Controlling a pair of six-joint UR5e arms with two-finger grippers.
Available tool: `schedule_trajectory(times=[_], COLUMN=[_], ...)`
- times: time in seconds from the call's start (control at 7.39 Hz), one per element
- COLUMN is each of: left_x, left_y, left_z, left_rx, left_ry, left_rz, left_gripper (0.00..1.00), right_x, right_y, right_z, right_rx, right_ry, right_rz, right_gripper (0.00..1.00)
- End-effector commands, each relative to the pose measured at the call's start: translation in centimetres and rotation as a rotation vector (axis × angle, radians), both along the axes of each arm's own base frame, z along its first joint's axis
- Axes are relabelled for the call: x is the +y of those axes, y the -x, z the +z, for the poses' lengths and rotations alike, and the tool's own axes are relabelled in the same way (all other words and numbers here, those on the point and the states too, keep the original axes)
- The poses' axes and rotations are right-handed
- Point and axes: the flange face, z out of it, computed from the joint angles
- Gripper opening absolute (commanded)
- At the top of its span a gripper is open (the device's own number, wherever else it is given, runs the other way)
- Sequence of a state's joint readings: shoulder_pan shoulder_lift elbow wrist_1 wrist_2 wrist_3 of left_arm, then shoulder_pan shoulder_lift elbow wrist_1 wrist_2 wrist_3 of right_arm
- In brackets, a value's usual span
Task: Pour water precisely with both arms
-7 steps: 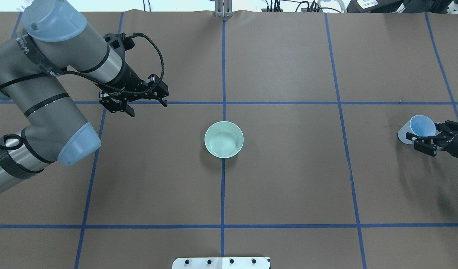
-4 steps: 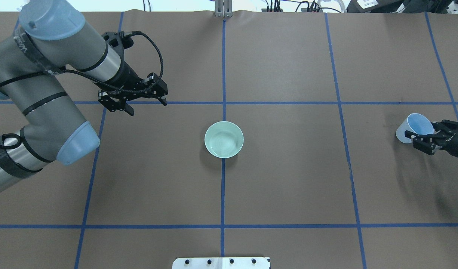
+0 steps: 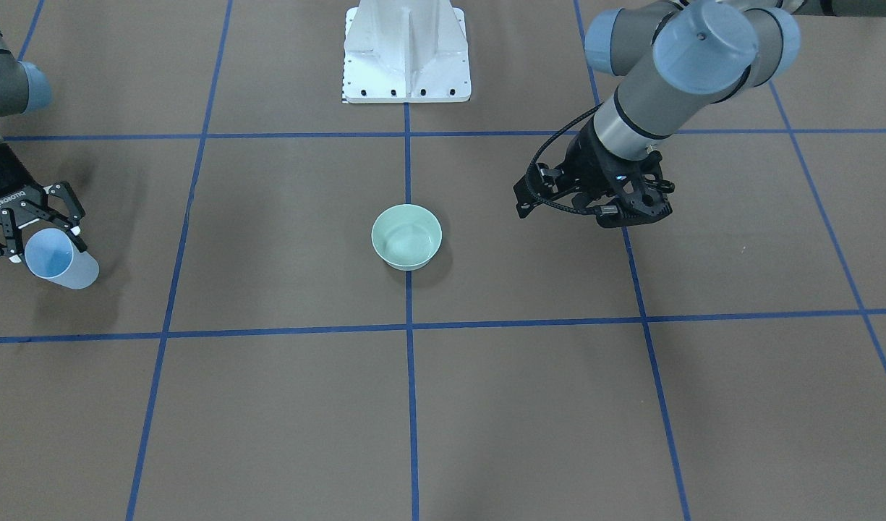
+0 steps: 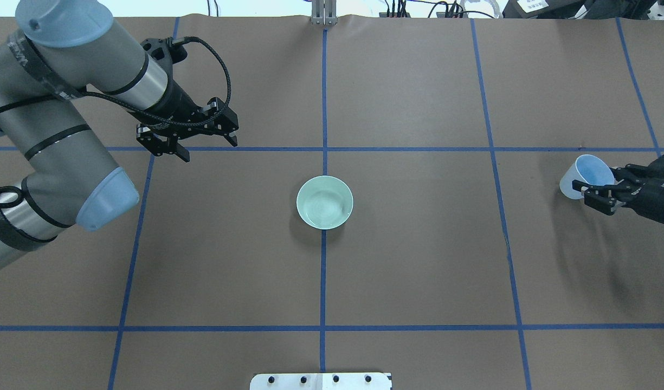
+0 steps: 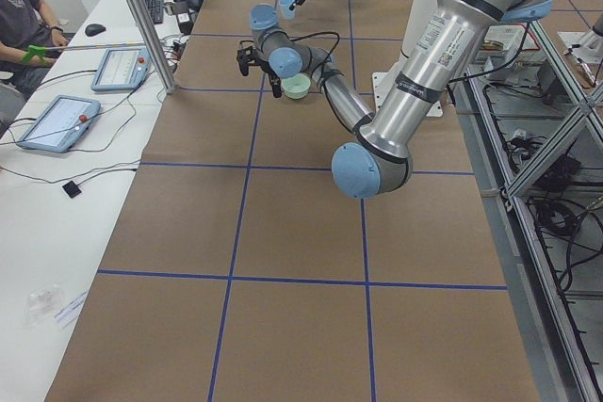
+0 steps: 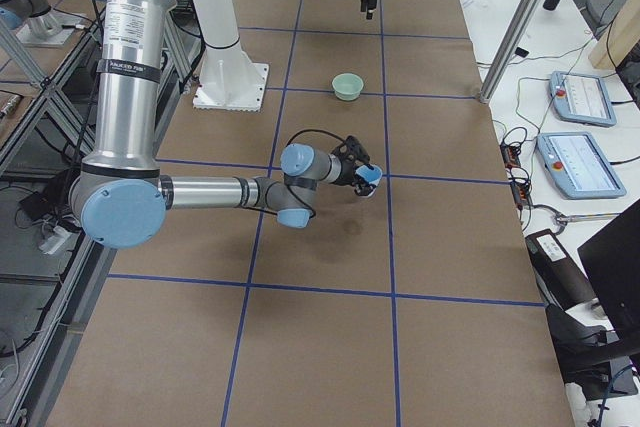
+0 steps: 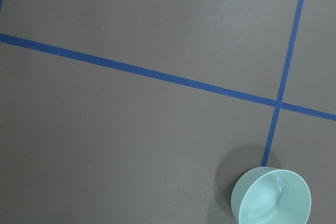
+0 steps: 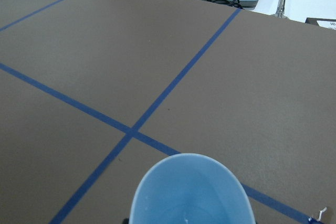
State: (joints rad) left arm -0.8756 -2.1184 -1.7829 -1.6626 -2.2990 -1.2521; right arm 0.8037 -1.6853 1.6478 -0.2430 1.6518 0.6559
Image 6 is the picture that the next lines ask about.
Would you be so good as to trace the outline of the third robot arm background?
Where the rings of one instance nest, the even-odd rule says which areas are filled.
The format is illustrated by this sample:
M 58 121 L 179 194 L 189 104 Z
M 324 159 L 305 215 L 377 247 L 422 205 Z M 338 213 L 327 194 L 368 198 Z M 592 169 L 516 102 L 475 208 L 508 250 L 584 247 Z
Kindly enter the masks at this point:
M 48 0 L 1 0 L 1 20 L 10 30 L 27 24 L 31 33 L 41 40 L 62 30 Z

